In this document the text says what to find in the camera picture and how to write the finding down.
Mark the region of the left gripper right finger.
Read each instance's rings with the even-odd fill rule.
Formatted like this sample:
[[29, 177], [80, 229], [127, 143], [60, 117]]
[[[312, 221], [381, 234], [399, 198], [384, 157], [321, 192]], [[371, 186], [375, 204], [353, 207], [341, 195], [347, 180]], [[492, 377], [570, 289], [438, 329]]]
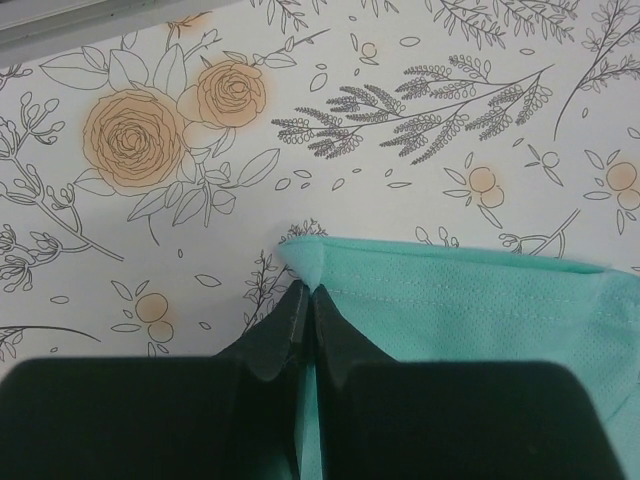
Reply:
[[586, 390], [540, 361], [401, 362], [312, 297], [326, 479], [620, 479]]

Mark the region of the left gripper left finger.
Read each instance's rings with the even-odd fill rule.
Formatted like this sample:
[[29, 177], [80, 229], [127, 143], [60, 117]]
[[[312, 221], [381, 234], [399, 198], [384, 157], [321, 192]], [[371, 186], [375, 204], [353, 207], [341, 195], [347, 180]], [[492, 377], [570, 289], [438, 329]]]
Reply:
[[1, 383], [5, 479], [296, 479], [308, 288], [211, 357], [40, 358]]

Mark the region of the teal t shirt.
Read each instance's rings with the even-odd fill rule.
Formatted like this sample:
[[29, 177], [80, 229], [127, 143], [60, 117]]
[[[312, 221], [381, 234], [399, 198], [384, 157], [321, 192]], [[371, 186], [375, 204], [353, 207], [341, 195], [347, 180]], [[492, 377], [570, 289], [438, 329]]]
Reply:
[[639, 475], [639, 279], [490, 250], [304, 236], [280, 257], [392, 358], [545, 360], [589, 393], [626, 476]]

